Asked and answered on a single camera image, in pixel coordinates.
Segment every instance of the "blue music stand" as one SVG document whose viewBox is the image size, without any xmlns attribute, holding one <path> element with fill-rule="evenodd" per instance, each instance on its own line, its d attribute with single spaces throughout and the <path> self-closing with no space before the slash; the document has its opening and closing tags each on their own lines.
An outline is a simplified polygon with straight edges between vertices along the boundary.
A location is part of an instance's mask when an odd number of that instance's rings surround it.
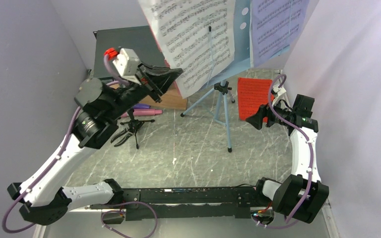
<svg viewBox="0 0 381 238">
<path fill-rule="evenodd" d="M 213 86 L 213 87 L 205 95 L 203 95 L 200 99 L 198 99 L 198 101 L 192 104 L 192 106 L 190 106 L 186 111 L 180 114 L 181 117 L 184 117 L 196 105 L 198 105 L 211 93 L 217 90 L 219 93 L 218 93 L 217 105 L 215 107 L 215 114 L 213 114 L 211 111 L 209 112 L 214 116 L 215 122 L 226 126 L 228 152 L 232 152 L 232 145 L 231 145 L 231 138 L 230 138 L 230 124 L 229 124 L 227 95 L 230 95 L 232 103 L 235 103 L 235 99 L 233 98 L 233 95 L 231 94 L 231 88 L 228 87 L 227 78 L 232 77 L 240 72 L 243 72 L 251 67 L 250 34 L 249 34 L 249 29 L 251 27 L 250 12 L 251 12 L 250 0 L 236 1 L 235 10 L 234 10 L 234 24 L 233 24 L 234 48 L 235 48 L 234 61 L 231 62 L 231 64 L 227 68 L 225 68 L 222 72 L 220 72 L 215 77 L 211 78 L 209 76 L 210 79 L 204 86 L 202 86 L 201 89 L 205 89 L 210 86 Z M 214 64 L 212 52 L 211 52 L 211 60 L 212 60 L 212 64 Z M 226 118 L 225 122 L 222 122 L 219 120 L 221 100 L 224 103 L 224 114 L 225 114 L 224 116 Z"/>
</svg>

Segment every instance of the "white paper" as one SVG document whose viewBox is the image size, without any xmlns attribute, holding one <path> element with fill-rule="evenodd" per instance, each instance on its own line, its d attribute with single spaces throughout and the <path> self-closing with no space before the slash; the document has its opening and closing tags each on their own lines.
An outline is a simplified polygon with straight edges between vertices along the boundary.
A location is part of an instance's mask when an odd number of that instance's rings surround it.
<svg viewBox="0 0 381 238">
<path fill-rule="evenodd" d="M 198 91 L 210 75 L 214 77 L 234 60 L 235 0 L 138 2 L 167 63 L 184 70 L 176 80 L 183 98 Z"/>
<path fill-rule="evenodd" d="M 253 0 L 254 67 L 288 46 L 301 33 L 309 0 Z"/>
</svg>

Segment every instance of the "purple marker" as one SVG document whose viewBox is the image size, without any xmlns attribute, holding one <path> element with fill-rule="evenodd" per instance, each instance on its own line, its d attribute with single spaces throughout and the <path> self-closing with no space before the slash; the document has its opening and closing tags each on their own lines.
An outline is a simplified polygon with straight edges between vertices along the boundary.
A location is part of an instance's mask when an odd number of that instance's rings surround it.
<svg viewBox="0 0 381 238">
<path fill-rule="evenodd" d="M 144 104 L 144 103 L 137 103 L 133 107 L 134 109 L 149 109 L 150 105 Z"/>
</svg>

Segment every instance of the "black tripod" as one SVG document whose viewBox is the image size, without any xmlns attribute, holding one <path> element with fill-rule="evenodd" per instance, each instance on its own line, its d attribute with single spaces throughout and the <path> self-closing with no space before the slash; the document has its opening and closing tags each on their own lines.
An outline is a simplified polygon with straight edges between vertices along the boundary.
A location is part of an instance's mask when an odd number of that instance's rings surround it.
<svg viewBox="0 0 381 238">
<path fill-rule="evenodd" d="M 110 143 L 113 143 L 116 139 L 119 137 L 125 135 L 118 143 L 114 145 L 114 147 L 118 147 L 123 145 L 131 136 L 135 136 L 135 142 L 136 142 L 136 148 L 139 149 L 138 145 L 138 139 L 136 138 L 136 133 L 138 130 L 144 125 L 145 122 L 155 122 L 154 119 L 152 120 L 136 120 L 135 116 L 133 115 L 133 108 L 129 109 L 127 111 L 127 114 L 129 115 L 130 121 L 127 122 L 121 122 L 120 125 L 128 125 L 128 128 L 125 128 L 123 131 L 119 132 L 118 134 L 114 135 L 113 138 L 110 140 Z"/>
</svg>

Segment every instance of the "white paint spot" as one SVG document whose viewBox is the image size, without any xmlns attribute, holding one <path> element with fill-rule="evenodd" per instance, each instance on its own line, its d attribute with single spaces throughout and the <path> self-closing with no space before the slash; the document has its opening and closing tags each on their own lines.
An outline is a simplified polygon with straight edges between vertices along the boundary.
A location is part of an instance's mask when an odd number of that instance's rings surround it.
<svg viewBox="0 0 381 238">
<path fill-rule="evenodd" d="M 246 15 L 248 12 L 249 12 L 249 8 L 245 7 L 245 8 L 243 8 L 243 10 L 242 10 L 242 15 L 244 16 L 244 15 Z"/>
</svg>

